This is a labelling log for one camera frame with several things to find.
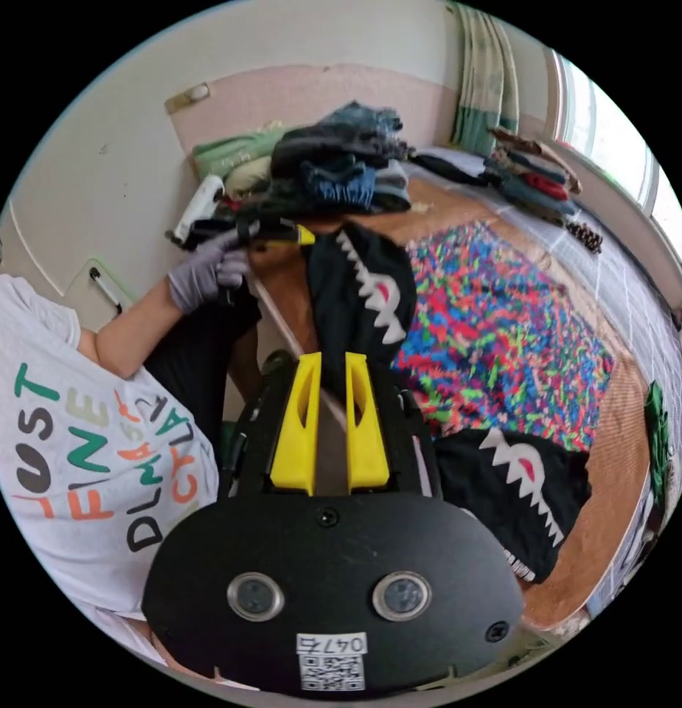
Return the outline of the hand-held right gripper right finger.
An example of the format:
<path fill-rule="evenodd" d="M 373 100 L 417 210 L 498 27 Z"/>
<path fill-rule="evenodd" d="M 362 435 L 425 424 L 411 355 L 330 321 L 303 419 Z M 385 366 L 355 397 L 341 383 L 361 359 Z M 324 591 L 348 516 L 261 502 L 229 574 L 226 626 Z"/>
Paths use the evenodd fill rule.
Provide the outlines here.
<path fill-rule="evenodd" d="M 389 464 L 366 356 L 347 352 L 345 376 L 348 490 L 354 494 L 384 489 Z"/>

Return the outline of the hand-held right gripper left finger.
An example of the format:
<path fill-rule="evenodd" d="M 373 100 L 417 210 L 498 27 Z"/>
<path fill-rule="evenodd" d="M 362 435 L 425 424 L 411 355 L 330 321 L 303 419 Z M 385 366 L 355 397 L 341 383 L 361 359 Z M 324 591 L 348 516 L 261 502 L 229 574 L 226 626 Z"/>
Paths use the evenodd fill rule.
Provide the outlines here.
<path fill-rule="evenodd" d="M 277 490 L 315 493 L 320 393 L 321 353 L 301 355 L 271 464 L 270 479 Z"/>

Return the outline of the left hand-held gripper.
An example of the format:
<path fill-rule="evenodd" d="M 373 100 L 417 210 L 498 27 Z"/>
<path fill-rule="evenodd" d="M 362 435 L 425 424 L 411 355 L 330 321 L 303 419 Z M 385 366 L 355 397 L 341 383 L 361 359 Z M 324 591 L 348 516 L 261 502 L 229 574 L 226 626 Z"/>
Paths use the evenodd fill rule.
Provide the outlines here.
<path fill-rule="evenodd" d="M 242 219 L 235 223 L 214 218 L 199 219 L 192 224 L 184 260 L 203 243 L 231 230 L 235 230 L 240 236 L 240 245 L 244 247 L 247 255 L 251 250 L 267 251 L 277 247 L 312 246 L 316 242 L 316 236 L 308 228 L 284 218 L 254 221 Z M 230 302 L 232 298 L 230 293 L 236 290 L 222 290 L 216 300 Z"/>

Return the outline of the person's left hand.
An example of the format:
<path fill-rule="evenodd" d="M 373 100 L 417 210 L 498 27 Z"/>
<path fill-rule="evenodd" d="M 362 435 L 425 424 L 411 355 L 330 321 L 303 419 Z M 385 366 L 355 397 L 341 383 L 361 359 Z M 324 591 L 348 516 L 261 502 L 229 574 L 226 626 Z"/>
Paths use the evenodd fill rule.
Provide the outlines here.
<path fill-rule="evenodd" d="M 248 255 L 235 230 L 200 245 L 167 275 L 174 305 L 185 315 L 217 299 L 222 290 L 236 290 L 248 273 Z"/>

